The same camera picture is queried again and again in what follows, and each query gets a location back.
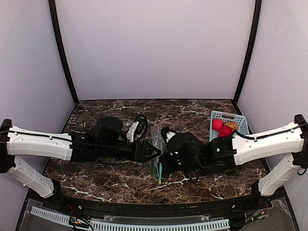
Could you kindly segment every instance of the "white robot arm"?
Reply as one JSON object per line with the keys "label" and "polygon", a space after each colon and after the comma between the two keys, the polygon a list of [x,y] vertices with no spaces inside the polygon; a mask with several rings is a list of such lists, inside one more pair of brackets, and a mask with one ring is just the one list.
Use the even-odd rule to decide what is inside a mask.
{"label": "white robot arm", "polygon": [[292,153],[301,152],[304,146],[305,139],[302,138],[302,130],[294,129],[297,126],[298,124],[292,122],[282,128],[248,136],[256,138],[281,132],[281,134],[259,140],[248,140],[240,136],[235,136],[232,140],[233,148],[237,151],[234,155],[236,165],[277,154],[285,154],[280,163],[267,176],[259,180],[258,188],[261,196],[273,195],[279,187],[302,169],[301,166],[294,165],[292,155]]}
{"label": "white robot arm", "polygon": [[167,173],[177,170],[196,171],[202,175],[221,172],[246,162],[285,154],[282,161],[252,190],[259,196],[271,196],[296,172],[308,168],[308,125],[302,115],[278,129],[244,136],[213,139],[204,145],[189,132],[177,133],[166,127],[162,135],[167,143],[167,153],[160,158]]}
{"label": "white robot arm", "polygon": [[22,155],[72,162],[95,161],[100,155],[146,162],[160,155],[150,143],[140,141],[148,127],[145,116],[139,115],[135,119],[127,135],[121,130],[122,126],[120,120],[108,116],[100,118],[87,133],[52,134],[12,127],[12,121],[5,119],[0,127],[0,173],[11,175],[42,198],[49,198],[62,194],[59,183],[38,173],[22,159]]}
{"label": "white robot arm", "polygon": [[[146,162],[159,156],[160,152],[156,150],[157,153],[153,155],[152,150],[154,148],[149,144],[140,146],[138,143],[134,143],[132,136],[138,130],[140,134],[140,129],[137,128],[137,125],[134,123],[127,134],[129,145],[123,145],[122,143],[125,142],[122,141],[121,146],[115,147],[102,145],[101,143],[97,144],[96,140],[93,140],[93,134],[89,138],[89,136],[82,134],[74,136],[67,133],[33,132],[12,127],[10,120],[4,120],[0,128],[0,173],[13,176],[43,198],[51,197],[55,194],[54,182],[39,174],[24,162],[20,155],[39,155],[70,161],[93,161],[95,160],[95,158],[91,158],[93,150],[95,150],[94,154],[97,157],[99,149],[101,153],[107,156],[122,158],[123,156],[127,157],[129,153],[133,160]],[[225,167],[232,167],[255,159],[286,153],[282,161],[258,182],[259,194],[261,196],[270,196],[297,171],[308,168],[306,150],[308,135],[306,132],[308,133],[307,123],[302,115],[298,115],[295,116],[295,122],[282,128],[249,136],[233,136],[223,141],[213,140],[208,145],[210,149],[214,150],[212,151],[212,159],[215,161],[211,161],[221,167],[222,160],[225,159],[228,164]],[[176,132],[167,133],[169,146],[170,143],[176,140],[175,137]]]}

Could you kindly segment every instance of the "white wall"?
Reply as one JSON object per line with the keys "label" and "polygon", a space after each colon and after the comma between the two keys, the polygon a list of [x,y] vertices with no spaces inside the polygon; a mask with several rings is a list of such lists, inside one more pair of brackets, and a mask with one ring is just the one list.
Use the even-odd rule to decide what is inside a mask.
{"label": "white wall", "polygon": [[254,0],[61,0],[80,99],[234,96]]}
{"label": "white wall", "polygon": [[[48,1],[0,1],[0,123],[59,132],[74,104],[58,55]],[[42,171],[45,158],[25,157]],[[13,231],[27,188],[0,175],[0,231]]]}
{"label": "white wall", "polygon": [[[308,2],[263,1],[256,43],[239,107],[254,132],[308,120]],[[269,158],[275,166],[281,156]],[[308,174],[286,184],[300,230],[307,230]]]}

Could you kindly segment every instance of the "blue plastic basket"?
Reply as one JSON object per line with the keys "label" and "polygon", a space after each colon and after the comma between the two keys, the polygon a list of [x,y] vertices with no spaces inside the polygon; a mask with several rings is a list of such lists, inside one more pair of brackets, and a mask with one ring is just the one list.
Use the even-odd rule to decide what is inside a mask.
{"label": "blue plastic basket", "polygon": [[219,131],[215,131],[212,129],[212,123],[214,119],[221,119],[224,123],[228,121],[232,121],[237,123],[239,126],[239,133],[243,135],[249,135],[248,124],[245,116],[235,115],[231,113],[212,111],[211,122],[210,122],[210,140],[215,139],[219,135]]}

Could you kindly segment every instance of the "marble tabletop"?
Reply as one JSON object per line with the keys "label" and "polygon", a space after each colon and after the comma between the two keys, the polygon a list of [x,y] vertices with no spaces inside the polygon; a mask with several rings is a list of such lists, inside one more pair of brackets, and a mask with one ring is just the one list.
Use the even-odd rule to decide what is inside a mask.
{"label": "marble tabletop", "polygon": [[[138,114],[151,126],[169,126],[178,132],[190,131],[207,143],[211,111],[236,114],[230,100],[99,100],[81,101],[71,114],[64,132],[85,132],[104,116],[123,121],[123,130]],[[146,135],[150,139],[150,129]],[[260,160],[220,174],[208,174],[193,184],[181,172],[163,179],[161,186],[151,176],[148,163],[100,158],[91,163],[71,163],[51,158],[45,176],[61,183],[66,196],[114,203],[179,204],[239,197],[250,193],[251,185],[266,175]]]}

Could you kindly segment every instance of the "black bracket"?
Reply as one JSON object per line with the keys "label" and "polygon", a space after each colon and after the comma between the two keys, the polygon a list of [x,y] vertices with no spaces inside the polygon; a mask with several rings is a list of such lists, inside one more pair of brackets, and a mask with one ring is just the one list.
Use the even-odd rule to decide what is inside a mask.
{"label": "black bracket", "polygon": [[161,155],[161,151],[147,141],[136,143],[135,160],[137,162],[148,162]]}
{"label": "black bracket", "polygon": [[294,117],[294,122],[298,124],[302,130],[301,138],[304,139],[303,149],[299,153],[293,154],[293,164],[308,168],[308,125],[303,115],[299,114]]}
{"label": "black bracket", "polygon": [[[10,130],[12,127],[12,121],[10,119],[5,119],[0,127],[0,132],[5,132]],[[14,163],[14,156],[8,155],[6,142],[10,141],[8,133],[0,134],[0,173],[6,173],[10,168],[16,167]]]}

